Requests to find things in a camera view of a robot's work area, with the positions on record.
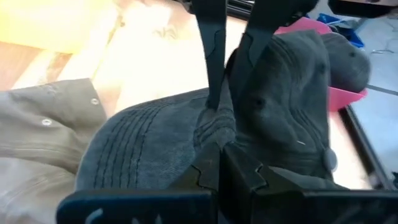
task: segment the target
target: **pink container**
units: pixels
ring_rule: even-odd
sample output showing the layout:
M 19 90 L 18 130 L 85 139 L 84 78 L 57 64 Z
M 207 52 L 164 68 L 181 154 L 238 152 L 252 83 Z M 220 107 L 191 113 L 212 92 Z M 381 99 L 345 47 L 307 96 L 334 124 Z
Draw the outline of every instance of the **pink container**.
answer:
M 330 28 L 326 24 L 303 17 L 289 27 L 279 28 L 275 34 L 309 29 L 315 29 L 319 34 L 327 34 L 331 32 Z M 338 111 L 350 103 L 360 100 L 366 96 L 366 93 L 366 90 L 363 90 L 361 93 L 353 93 L 329 87 L 329 111 Z

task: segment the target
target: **blue object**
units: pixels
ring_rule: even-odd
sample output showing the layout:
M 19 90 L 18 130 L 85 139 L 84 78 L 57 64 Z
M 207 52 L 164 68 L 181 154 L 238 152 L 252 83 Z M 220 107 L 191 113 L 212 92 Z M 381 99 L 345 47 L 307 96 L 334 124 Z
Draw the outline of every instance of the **blue object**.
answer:
M 339 23 L 342 20 L 339 18 L 335 18 L 333 16 L 326 15 L 324 13 L 319 13 L 317 21 L 322 22 L 324 24 L 333 25 Z M 356 35 L 353 29 L 341 29 L 339 30 L 339 33 L 345 36 L 355 47 L 362 48 L 365 46 L 361 38 L 359 38 L 359 36 Z

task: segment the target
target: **wooden table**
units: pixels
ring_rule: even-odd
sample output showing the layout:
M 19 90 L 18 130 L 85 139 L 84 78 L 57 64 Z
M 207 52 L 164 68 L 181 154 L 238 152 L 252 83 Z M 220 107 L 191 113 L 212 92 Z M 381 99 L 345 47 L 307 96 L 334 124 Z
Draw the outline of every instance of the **wooden table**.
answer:
M 228 19 L 227 56 L 238 45 L 245 25 Z M 112 116 L 131 105 L 207 86 L 197 22 L 179 3 L 120 0 L 92 34 L 74 55 L 0 43 L 0 90 L 89 77 Z M 336 182 L 369 189 L 338 113 L 330 113 L 330 139 L 339 162 Z

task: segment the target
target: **beige fabric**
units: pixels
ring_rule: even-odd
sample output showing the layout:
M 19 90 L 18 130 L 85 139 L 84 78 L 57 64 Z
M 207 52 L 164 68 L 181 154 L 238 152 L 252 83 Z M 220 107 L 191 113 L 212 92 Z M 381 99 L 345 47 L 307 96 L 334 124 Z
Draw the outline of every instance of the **beige fabric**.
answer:
M 89 79 L 0 92 L 0 223 L 55 223 L 105 121 Z

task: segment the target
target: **gray fabric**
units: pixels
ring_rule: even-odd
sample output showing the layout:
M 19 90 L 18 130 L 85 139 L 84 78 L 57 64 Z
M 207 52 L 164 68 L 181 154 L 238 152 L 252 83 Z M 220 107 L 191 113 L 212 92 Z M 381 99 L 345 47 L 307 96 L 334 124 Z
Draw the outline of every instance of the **gray fabric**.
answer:
M 331 86 L 359 93 L 366 88 L 371 75 L 368 56 L 340 34 L 322 35 L 331 64 Z
M 76 189 L 164 189 L 204 144 L 234 142 L 304 188 L 341 187 L 324 165 L 329 146 L 328 52 L 314 31 L 274 36 L 233 111 L 227 79 L 218 111 L 207 89 L 132 106 L 98 131 Z

